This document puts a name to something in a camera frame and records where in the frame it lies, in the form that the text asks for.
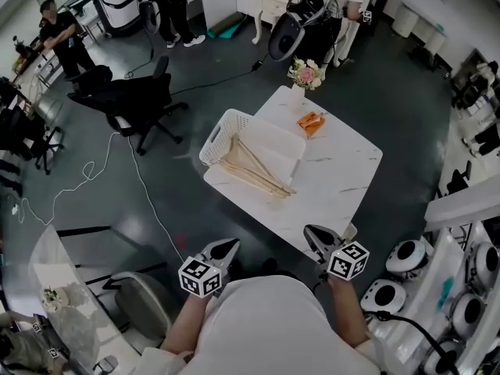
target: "white cable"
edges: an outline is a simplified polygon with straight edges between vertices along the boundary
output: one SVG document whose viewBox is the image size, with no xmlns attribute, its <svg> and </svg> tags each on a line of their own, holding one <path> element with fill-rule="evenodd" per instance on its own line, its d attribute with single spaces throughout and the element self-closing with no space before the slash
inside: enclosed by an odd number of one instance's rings
<svg viewBox="0 0 500 375">
<path fill-rule="evenodd" d="M 135 169 L 137 170 L 137 176 L 139 177 L 139 180 L 141 181 L 142 183 L 142 186 L 144 186 L 144 191 L 146 192 L 146 197 L 148 198 L 148 202 L 149 202 L 149 205 L 151 206 L 151 208 L 153 209 L 153 212 L 155 214 L 155 218 L 156 220 L 158 221 L 159 225 L 163 228 L 163 230 L 165 231 L 166 235 L 169 237 L 170 239 L 170 243 L 172 244 L 172 247 L 173 249 L 175 250 L 175 252 L 177 253 L 177 255 L 179 256 L 180 260 L 182 262 L 184 262 L 184 259 L 182 258 L 182 255 L 180 255 L 179 253 L 179 250 L 177 250 L 177 247 L 175 246 L 175 244 L 173 243 L 173 240 L 172 240 L 172 237 L 170 236 L 170 233 L 169 231 L 163 226 L 162 224 L 162 221 L 159 220 L 158 218 L 158 214 L 156 213 L 156 209 L 155 209 L 155 206 L 153 205 L 153 202 L 151 201 L 151 199 L 149 198 L 149 193 L 148 193 L 148 188 L 146 187 L 146 184 L 144 183 L 144 181 L 142 180 L 142 177 L 141 177 L 141 172 L 139 171 L 139 165 L 138 165 L 138 162 L 137 160 L 135 159 L 135 154 L 134 154 L 134 148 L 132 147 L 132 144 L 130 143 L 130 138 L 128 138 L 128 145 L 130 146 L 130 150 L 132 151 L 132 158 L 134 159 L 134 164 L 135 164 Z"/>
<path fill-rule="evenodd" d="M 76 186 L 74 189 L 62 189 L 55 197 L 54 197 L 54 202 L 52 204 L 52 218 L 48 221 L 48 222 L 45 222 L 42 218 L 40 218 L 37 214 L 34 213 L 33 209 L 31 208 L 30 206 L 30 201 L 27 199 L 27 198 L 23 198 L 21 200 L 21 204 L 20 204 L 20 208 L 22 209 L 23 211 L 23 218 L 21 218 L 21 209 L 19 210 L 19 213 L 17 214 L 17 219 L 19 220 L 19 223 L 23 223 L 24 222 L 24 218 L 26 217 L 26 214 L 24 212 L 24 202 L 27 203 L 27 207 L 28 209 L 31 211 L 31 213 L 33 214 L 33 216 L 39 220 L 41 223 L 43 223 L 45 226 L 48 226 L 55 218 L 55 201 L 57 200 L 57 198 L 62 194 L 64 193 L 65 191 L 76 191 L 80 188 L 80 186 L 83 186 L 85 185 L 88 181 L 90 180 L 94 180 L 96 177 L 98 177 L 99 175 L 101 175 L 102 172 L 104 172 L 104 170 L 106 169 L 106 166 L 108 165 L 108 158 L 109 158 L 109 150 L 111 148 L 111 140 L 113 139 L 113 137 L 116 135 L 116 134 L 119 134 L 118 132 L 113 132 L 111 134 L 111 137 L 109 138 L 109 143 L 108 143 L 108 152 L 106 153 L 106 159 L 104 161 L 104 166 L 102 167 L 102 170 L 100 170 L 96 175 L 95 177 L 92 176 L 92 172 L 94 172 L 94 168 L 95 168 L 95 161 L 90 161 L 90 162 L 87 162 L 87 164 L 85 164 L 84 168 L 81 170 L 82 174 L 84 175 L 85 177 L 85 180 L 79 184 L 78 186 Z M 91 171 L 88 173 L 88 175 L 85 173 L 85 169 L 89 166 L 89 165 L 92 165 L 92 169 Z"/>
<path fill-rule="evenodd" d="M 19 220 L 19 223 L 23 223 L 24 222 L 24 219 L 26 217 L 26 214 L 24 212 L 24 202 L 26 201 L 27 203 L 27 207 L 28 209 L 31 211 L 31 213 L 33 214 L 33 216 L 39 220 L 40 222 L 42 222 L 45 226 L 48 226 L 55 218 L 55 201 L 57 200 L 57 198 L 62 194 L 64 193 L 65 191 L 76 191 L 78 190 L 81 186 L 85 185 L 87 182 L 91 181 L 91 180 L 94 180 L 95 178 L 97 178 L 99 175 L 101 175 L 101 173 L 104 172 L 104 170 L 106 169 L 106 167 L 108 166 L 108 158 L 109 158 L 109 151 L 111 149 L 111 141 L 113 140 L 113 137 L 116 135 L 116 134 L 119 134 L 118 132 L 113 132 L 111 134 L 111 137 L 109 138 L 109 143 L 108 143 L 108 151 L 106 153 L 106 158 L 105 158 L 105 161 L 104 161 L 104 166 L 102 167 L 102 170 L 100 170 L 94 177 L 92 176 L 92 172 L 94 172 L 94 168 L 95 168 L 95 161 L 90 161 L 90 162 L 87 162 L 87 164 L 85 164 L 84 168 L 81 170 L 82 174 L 84 175 L 85 177 L 85 180 L 83 182 L 81 182 L 78 186 L 76 186 L 74 189 L 63 189 L 61 190 L 55 197 L 54 197 L 54 202 L 52 204 L 52 218 L 48 221 L 48 222 L 45 222 L 42 218 L 40 218 L 39 216 L 37 216 L 37 214 L 34 213 L 33 209 L 31 208 L 30 206 L 30 201 L 27 199 L 27 198 L 23 198 L 21 200 L 21 204 L 20 204 L 20 210 L 17 214 L 17 219 Z M 142 186 L 144 187 L 144 190 L 145 190 L 145 193 L 146 193 L 146 197 L 148 198 L 148 202 L 149 202 L 149 205 L 151 206 L 154 214 L 155 214 L 155 218 L 156 220 L 158 221 L 159 225 L 162 227 L 162 229 L 165 231 L 166 235 L 169 237 L 169 240 L 170 240 L 170 243 L 172 244 L 172 247 L 173 249 L 175 250 L 175 252 L 177 253 L 177 255 L 179 256 L 180 260 L 182 262 L 184 262 L 184 259 L 182 258 L 182 255 L 180 255 L 179 253 L 179 250 L 177 250 L 177 247 L 176 245 L 173 243 L 173 240 L 172 240 L 172 237 L 170 236 L 170 233 L 169 231 L 163 226 L 162 224 L 162 221 L 159 220 L 158 218 L 158 214 L 156 213 L 156 209 L 155 209 L 155 206 L 153 205 L 151 199 L 149 198 L 149 193 L 148 193 L 148 188 L 146 187 L 146 184 L 144 183 L 144 181 L 142 180 L 142 177 L 141 177 L 141 172 L 139 171 L 139 165 L 138 165 L 138 162 L 137 160 L 135 159 L 135 155 L 134 155 L 134 148 L 132 147 L 132 144 L 130 143 L 130 138 L 128 138 L 128 145 L 130 146 L 130 150 L 132 152 L 132 159 L 134 160 L 134 164 L 135 164 L 135 169 L 137 170 L 137 176 L 139 177 L 139 180 L 141 181 L 142 183 Z M 89 166 L 89 165 L 92 165 L 92 168 L 90 170 L 90 172 L 88 173 L 88 175 L 85 173 L 85 169 Z"/>
</svg>

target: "orange package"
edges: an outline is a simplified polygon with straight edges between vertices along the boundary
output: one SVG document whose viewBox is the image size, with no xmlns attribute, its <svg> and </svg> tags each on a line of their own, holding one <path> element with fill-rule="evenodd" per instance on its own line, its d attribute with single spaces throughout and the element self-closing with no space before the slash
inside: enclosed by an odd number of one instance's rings
<svg viewBox="0 0 500 375">
<path fill-rule="evenodd" d="M 320 129 L 325 123 L 325 117 L 321 114 L 316 114 L 314 111 L 311 111 L 306 116 L 303 116 L 300 120 L 297 121 L 297 124 L 305 130 L 305 134 L 307 134 L 307 138 L 310 139 L 317 131 Z"/>
</svg>

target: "person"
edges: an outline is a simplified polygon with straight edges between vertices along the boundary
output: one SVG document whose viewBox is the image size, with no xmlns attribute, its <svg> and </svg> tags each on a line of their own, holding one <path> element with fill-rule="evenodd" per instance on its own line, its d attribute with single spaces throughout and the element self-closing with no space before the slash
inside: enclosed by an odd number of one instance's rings
<svg viewBox="0 0 500 375">
<path fill-rule="evenodd" d="M 363 17 L 359 12 L 362 3 L 363 0 L 333 0 L 328 7 L 330 16 L 305 29 L 296 56 L 304 60 L 311 59 L 316 65 L 322 66 L 326 54 L 336 43 L 341 31 L 342 18 L 360 21 Z"/>
<path fill-rule="evenodd" d="M 182 38 L 184 47 L 200 45 L 205 41 L 205 35 L 195 36 L 189 30 L 187 18 L 187 0 L 155 0 L 161 16 L 159 33 L 166 41 L 167 48 L 173 48 Z M 172 34 L 170 20 L 177 34 Z"/>
<path fill-rule="evenodd" d="M 500 120 L 493 121 L 489 127 L 481 131 L 472 139 L 463 137 L 462 143 L 469 149 L 469 153 L 473 157 L 493 152 L 493 150 L 500 147 Z M 479 144 L 480 147 L 474 148 L 474 143 Z"/>
<path fill-rule="evenodd" d="M 476 66 L 476 73 L 471 76 L 462 90 L 452 99 L 452 105 L 458 108 L 468 108 L 476 102 L 476 100 L 490 88 L 496 80 L 496 74 L 498 72 L 498 64 L 496 61 L 491 61 L 488 64 L 483 62 Z M 468 90 L 476 86 L 479 95 L 473 102 L 467 102 L 467 107 L 465 107 L 464 99 L 467 95 Z"/>
<path fill-rule="evenodd" d="M 15 166 L 14 164 L 3 159 L 0 159 L 0 170 L 14 173 L 18 176 L 21 174 L 21 170 L 18 166 Z M 19 182 L 15 182 L 14 180 L 7 179 L 6 177 L 0 175 L 0 185 L 4 186 L 5 188 L 13 189 L 20 198 L 23 197 L 23 185 Z"/>
<path fill-rule="evenodd" d="M 190 295 L 161 347 L 145 349 L 134 375 L 406 373 L 386 345 L 369 339 L 352 284 L 331 277 L 328 285 L 337 334 L 313 293 L 292 277 L 236 280 L 218 298 Z"/>
<path fill-rule="evenodd" d="M 40 6 L 47 23 L 40 30 L 45 48 L 53 49 L 67 77 L 80 75 L 78 65 L 85 70 L 95 67 L 84 43 L 77 35 L 77 20 L 69 11 L 57 13 L 54 0 L 45 0 Z"/>
<path fill-rule="evenodd" d="M 2 363 L 14 373 L 15 370 L 22 369 L 62 375 L 66 360 L 62 356 L 53 359 L 48 352 L 50 346 L 34 330 L 12 332 L 10 327 L 14 321 L 31 325 L 37 322 L 34 316 L 25 316 L 14 311 L 0 314 L 0 360 Z"/>
</svg>

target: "pink flower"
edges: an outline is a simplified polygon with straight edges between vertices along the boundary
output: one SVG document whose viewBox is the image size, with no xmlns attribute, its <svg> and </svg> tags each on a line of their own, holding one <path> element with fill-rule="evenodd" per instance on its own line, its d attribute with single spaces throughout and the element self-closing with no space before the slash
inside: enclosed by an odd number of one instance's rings
<svg viewBox="0 0 500 375">
<path fill-rule="evenodd" d="M 302 68 L 301 70 L 299 70 L 298 77 L 300 78 L 301 82 L 308 84 L 315 78 L 314 70 L 312 68 Z"/>
</svg>

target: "shelf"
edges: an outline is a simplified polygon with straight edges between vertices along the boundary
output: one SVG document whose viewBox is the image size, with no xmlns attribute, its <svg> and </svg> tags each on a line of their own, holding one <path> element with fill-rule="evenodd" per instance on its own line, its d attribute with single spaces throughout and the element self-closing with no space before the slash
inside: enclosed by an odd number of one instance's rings
<svg viewBox="0 0 500 375">
<path fill-rule="evenodd" d="M 439 302 L 445 283 L 455 281 L 462 261 L 463 250 L 447 229 L 441 230 L 426 273 L 420 280 L 403 285 L 408 298 L 399 315 L 415 320 L 424 329 L 430 330 L 441 309 Z M 423 340 L 423 335 L 408 323 L 372 321 L 370 329 L 375 336 L 385 339 L 402 363 L 410 359 Z"/>
<path fill-rule="evenodd" d="M 490 241 L 481 222 L 474 223 L 470 240 L 475 242 Z M 467 342 L 466 350 L 457 362 L 461 375 L 474 375 L 484 356 L 496 339 L 500 330 L 500 277 L 487 298 L 487 307 L 474 335 Z"/>
</svg>

